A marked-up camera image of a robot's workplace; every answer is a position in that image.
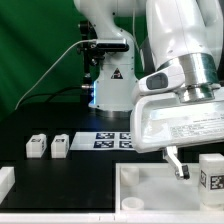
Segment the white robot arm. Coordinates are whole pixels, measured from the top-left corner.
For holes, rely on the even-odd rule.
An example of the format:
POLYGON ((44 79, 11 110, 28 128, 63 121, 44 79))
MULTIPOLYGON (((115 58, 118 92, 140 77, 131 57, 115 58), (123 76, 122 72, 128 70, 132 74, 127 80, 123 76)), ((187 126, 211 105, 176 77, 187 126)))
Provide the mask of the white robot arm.
POLYGON ((160 150, 179 179, 189 171, 181 147, 224 140, 224 86, 217 69, 223 47, 218 0, 73 0, 93 27, 89 47, 100 74, 90 108, 128 115, 133 148, 160 150), (154 72, 137 78, 134 38, 117 17, 143 15, 154 72))

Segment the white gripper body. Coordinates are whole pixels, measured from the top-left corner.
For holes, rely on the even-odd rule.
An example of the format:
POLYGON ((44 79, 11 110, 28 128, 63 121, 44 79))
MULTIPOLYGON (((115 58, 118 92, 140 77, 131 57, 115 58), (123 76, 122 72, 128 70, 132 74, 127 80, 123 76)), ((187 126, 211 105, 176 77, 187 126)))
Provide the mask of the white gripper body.
POLYGON ((214 94, 197 103, 181 103, 173 92, 141 98, 130 118, 133 148, 145 153, 223 141, 224 88, 214 94))

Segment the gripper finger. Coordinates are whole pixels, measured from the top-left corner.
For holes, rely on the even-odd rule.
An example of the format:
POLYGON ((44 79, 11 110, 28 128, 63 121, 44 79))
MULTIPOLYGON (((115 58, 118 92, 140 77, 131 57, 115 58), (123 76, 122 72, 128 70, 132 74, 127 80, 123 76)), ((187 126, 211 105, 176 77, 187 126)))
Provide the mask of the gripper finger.
POLYGON ((183 165, 178 159, 178 148, 176 146, 165 147, 163 149, 163 159, 174 169, 178 180, 188 180, 190 178, 188 166, 183 165))

